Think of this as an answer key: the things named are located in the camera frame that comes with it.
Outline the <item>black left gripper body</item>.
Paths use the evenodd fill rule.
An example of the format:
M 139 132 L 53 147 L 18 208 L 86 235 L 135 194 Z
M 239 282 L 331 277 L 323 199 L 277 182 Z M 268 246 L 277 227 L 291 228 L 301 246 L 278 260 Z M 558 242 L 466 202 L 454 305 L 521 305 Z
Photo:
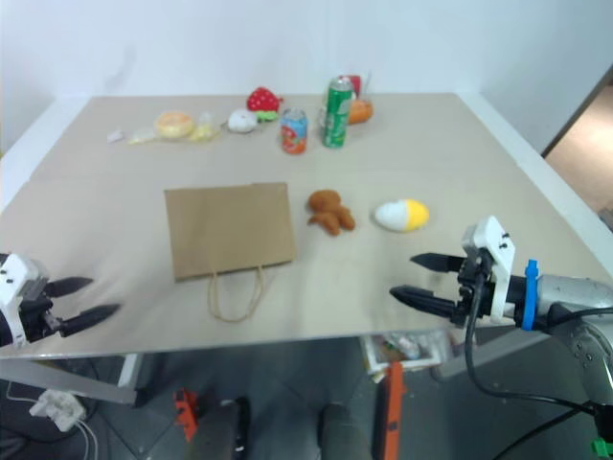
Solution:
M 55 282 L 48 283 L 34 300 L 24 300 L 20 304 L 20 319 L 27 340 L 32 343 L 56 334 L 61 319 L 52 315 L 52 299 L 58 297 Z

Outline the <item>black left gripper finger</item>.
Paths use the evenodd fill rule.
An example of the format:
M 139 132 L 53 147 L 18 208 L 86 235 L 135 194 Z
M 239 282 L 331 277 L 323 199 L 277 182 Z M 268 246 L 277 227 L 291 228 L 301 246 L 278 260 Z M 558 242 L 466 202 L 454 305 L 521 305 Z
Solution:
M 62 320 L 59 333 L 61 336 L 70 336 L 90 329 L 108 319 L 120 307 L 120 304 L 108 304 L 85 310 L 75 317 Z
M 70 295 L 93 283 L 93 279 L 86 277 L 67 277 L 49 282 L 45 286 L 45 295 L 49 298 L 58 298 Z

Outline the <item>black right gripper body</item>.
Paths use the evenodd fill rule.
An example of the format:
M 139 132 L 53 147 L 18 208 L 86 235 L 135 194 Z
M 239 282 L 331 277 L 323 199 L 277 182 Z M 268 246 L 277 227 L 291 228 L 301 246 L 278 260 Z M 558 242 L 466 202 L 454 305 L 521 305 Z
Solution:
M 493 297 L 492 267 L 493 259 L 486 253 L 464 258 L 457 276 L 460 300 L 451 316 L 455 326 L 465 326 L 474 301 L 478 305 L 477 317 L 489 316 Z

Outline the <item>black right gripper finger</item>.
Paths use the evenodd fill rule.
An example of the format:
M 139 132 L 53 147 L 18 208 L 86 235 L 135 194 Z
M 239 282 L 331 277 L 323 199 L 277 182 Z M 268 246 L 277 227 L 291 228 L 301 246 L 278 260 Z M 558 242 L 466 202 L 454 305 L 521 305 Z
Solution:
M 428 252 L 415 255 L 410 258 L 410 261 L 431 271 L 458 273 L 462 269 L 465 257 Z
M 432 291 L 419 287 L 402 285 L 392 287 L 389 292 L 408 307 L 440 317 L 451 317 L 456 308 L 453 301 L 436 297 Z

